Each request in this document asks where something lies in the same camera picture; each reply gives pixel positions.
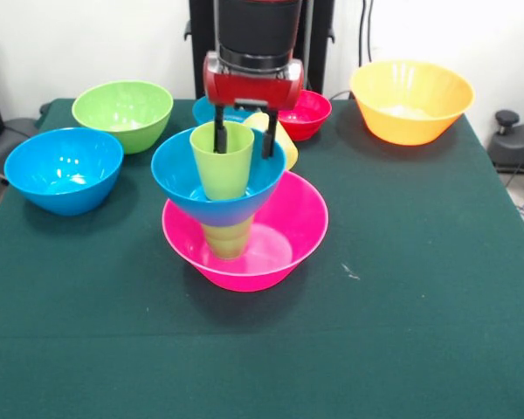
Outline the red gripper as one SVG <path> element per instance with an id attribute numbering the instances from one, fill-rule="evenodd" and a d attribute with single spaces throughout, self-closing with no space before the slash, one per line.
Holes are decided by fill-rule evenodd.
<path id="1" fill-rule="evenodd" d="M 203 86 L 210 103 L 215 105 L 214 148 L 217 154 L 227 152 L 224 106 L 269 110 L 264 132 L 262 157 L 273 156 L 278 125 L 278 112 L 296 105 L 304 82 L 304 67 L 292 59 L 283 69 L 270 73 L 241 72 L 224 64 L 216 52 L 208 52 L 203 62 Z"/>

